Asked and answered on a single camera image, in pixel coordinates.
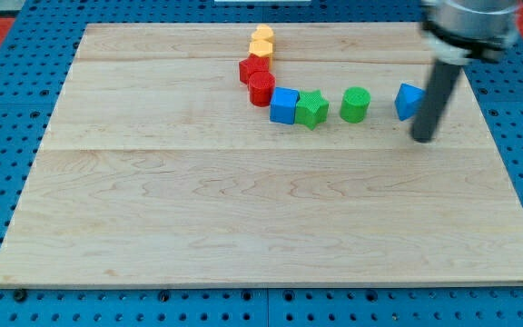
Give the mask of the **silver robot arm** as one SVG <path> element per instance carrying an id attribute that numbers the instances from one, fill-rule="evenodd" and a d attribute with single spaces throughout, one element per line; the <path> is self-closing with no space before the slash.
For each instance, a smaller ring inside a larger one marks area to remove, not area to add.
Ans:
<path id="1" fill-rule="evenodd" d="M 420 29 L 437 59 L 497 63 L 518 39 L 519 0 L 422 0 Z"/>

